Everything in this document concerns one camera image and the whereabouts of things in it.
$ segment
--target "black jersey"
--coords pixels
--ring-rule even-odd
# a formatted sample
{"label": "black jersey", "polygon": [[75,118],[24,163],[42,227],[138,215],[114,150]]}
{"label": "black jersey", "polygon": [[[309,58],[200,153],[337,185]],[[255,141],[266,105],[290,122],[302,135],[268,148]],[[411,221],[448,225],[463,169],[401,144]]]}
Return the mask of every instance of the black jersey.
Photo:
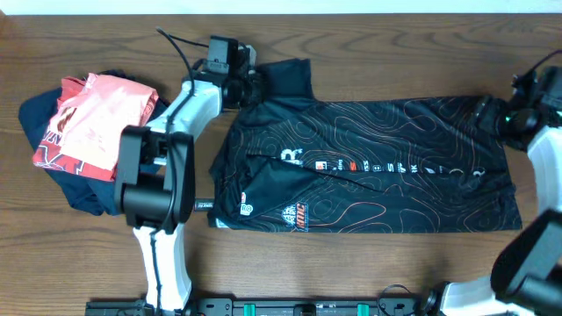
{"label": "black jersey", "polygon": [[479,97],[321,102],[309,61],[260,70],[270,97],[240,112],[215,159],[210,225],[329,233],[521,228],[501,143],[467,124]]}

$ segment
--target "wooden table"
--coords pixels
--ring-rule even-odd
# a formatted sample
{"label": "wooden table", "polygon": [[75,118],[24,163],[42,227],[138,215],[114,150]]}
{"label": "wooden table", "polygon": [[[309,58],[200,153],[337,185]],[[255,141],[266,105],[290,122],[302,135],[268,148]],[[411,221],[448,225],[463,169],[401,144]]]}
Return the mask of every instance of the wooden table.
{"label": "wooden table", "polygon": [[[65,75],[122,68],[173,99],[185,75],[160,25],[187,39],[236,37],[260,62],[310,58],[323,100],[382,100],[491,93],[509,98],[511,75],[562,47],[555,15],[111,16],[0,18],[0,314],[78,315],[93,298],[137,298],[147,289],[141,249],[124,217],[72,210],[31,164],[18,107]],[[194,61],[205,49],[184,47]],[[197,192],[234,114],[196,144]],[[525,224],[536,214],[532,167],[507,150]],[[238,298],[373,297],[388,284],[423,291],[441,280],[490,272],[517,232],[266,234],[187,224],[196,294]]]}

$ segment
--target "white wall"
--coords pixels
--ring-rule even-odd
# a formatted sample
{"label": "white wall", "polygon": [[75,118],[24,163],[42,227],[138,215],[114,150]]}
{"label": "white wall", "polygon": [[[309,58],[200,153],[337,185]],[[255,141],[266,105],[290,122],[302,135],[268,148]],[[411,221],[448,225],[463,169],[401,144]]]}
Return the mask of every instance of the white wall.
{"label": "white wall", "polygon": [[0,10],[8,15],[560,13],[562,0],[0,0]]}

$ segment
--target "white arm segment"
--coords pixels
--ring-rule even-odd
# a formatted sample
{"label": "white arm segment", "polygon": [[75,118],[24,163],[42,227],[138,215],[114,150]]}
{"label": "white arm segment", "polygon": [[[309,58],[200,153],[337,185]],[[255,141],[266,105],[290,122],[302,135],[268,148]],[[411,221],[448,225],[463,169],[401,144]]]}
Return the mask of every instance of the white arm segment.
{"label": "white arm segment", "polygon": [[181,110],[174,118],[171,132],[188,133],[193,136],[193,141],[197,140],[209,121],[220,114],[222,98],[219,87],[212,83],[196,80],[193,97],[185,102],[190,89],[190,81],[182,84],[182,91],[168,109],[158,118],[148,122],[147,126],[150,127],[150,131],[165,133],[169,115],[178,106],[181,106]]}
{"label": "white arm segment", "polygon": [[439,310],[447,316],[483,316],[513,312],[519,316],[533,316],[515,304],[505,304],[495,299],[490,285],[490,276],[464,283],[453,283],[445,287]]}
{"label": "white arm segment", "polygon": [[[148,293],[147,303],[156,308],[157,289],[155,268],[150,246],[150,233],[155,229],[142,226],[134,228],[133,233],[139,240],[144,266],[147,271]],[[179,224],[173,234],[168,235],[163,230],[155,235],[156,260],[162,285],[161,306],[163,310],[182,310],[187,304],[191,292],[191,280],[187,276],[184,255],[184,224]]]}
{"label": "white arm segment", "polygon": [[538,214],[562,212],[562,128],[544,127],[529,144],[537,183]]}

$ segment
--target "folded clothing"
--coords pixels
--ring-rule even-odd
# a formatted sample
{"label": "folded clothing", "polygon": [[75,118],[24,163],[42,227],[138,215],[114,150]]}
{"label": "folded clothing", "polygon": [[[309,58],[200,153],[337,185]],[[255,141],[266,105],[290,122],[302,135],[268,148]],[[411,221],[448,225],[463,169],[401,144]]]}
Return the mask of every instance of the folded clothing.
{"label": "folded clothing", "polygon": [[87,81],[62,79],[58,111],[50,119],[33,164],[112,181],[121,131],[144,126],[158,100],[156,90],[113,75]]}
{"label": "folded clothing", "polygon": [[[108,71],[107,74],[125,76],[122,72],[114,70]],[[134,77],[131,76],[126,78],[134,80]],[[19,108],[19,122],[33,150],[37,150],[42,142],[49,125],[49,119],[58,111],[57,103],[61,99],[65,99],[65,91],[58,88],[32,97]],[[159,98],[150,119],[157,118],[164,113],[167,106],[168,102]],[[158,169],[159,166],[157,165],[140,166],[140,170],[145,173],[154,174]],[[93,215],[119,214],[113,202],[114,183],[77,176],[68,172],[54,171],[54,169],[45,169],[45,171],[61,187],[71,207]]]}

